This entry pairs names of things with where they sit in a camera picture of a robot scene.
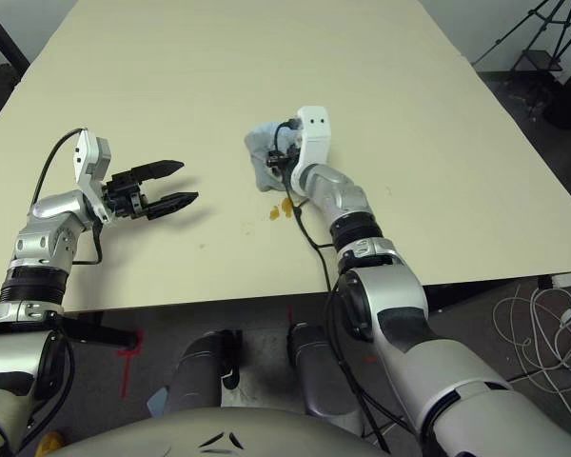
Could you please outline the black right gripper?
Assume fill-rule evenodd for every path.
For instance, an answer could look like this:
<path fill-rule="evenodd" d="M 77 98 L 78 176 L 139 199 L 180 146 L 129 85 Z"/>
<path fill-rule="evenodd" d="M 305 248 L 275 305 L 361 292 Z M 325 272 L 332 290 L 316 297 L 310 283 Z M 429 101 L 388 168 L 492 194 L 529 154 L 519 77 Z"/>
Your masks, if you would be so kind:
<path fill-rule="evenodd" d="M 266 165 L 269 168 L 286 168 L 289 166 L 295 166 L 299 161 L 299 155 L 300 149 L 295 144 L 291 144 L 286 152 L 273 149 L 267 154 Z"/>

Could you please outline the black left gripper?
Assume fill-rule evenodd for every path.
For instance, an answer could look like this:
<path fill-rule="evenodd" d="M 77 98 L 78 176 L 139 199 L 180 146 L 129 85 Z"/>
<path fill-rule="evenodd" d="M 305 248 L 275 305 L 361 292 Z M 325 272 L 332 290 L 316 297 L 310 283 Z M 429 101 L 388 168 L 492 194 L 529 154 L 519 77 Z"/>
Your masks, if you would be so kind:
<path fill-rule="evenodd" d="M 177 212 L 192 204 L 199 193 L 175 192 L 147 205 L 140 186 L 147 180 L 170 176 L 183 166 L 180 161 L 160 160 L 116 173 L 103 185 L 104 202 L 116 217 L 135 219 L 146 215 L 148 220 L 154 220 Z"/>

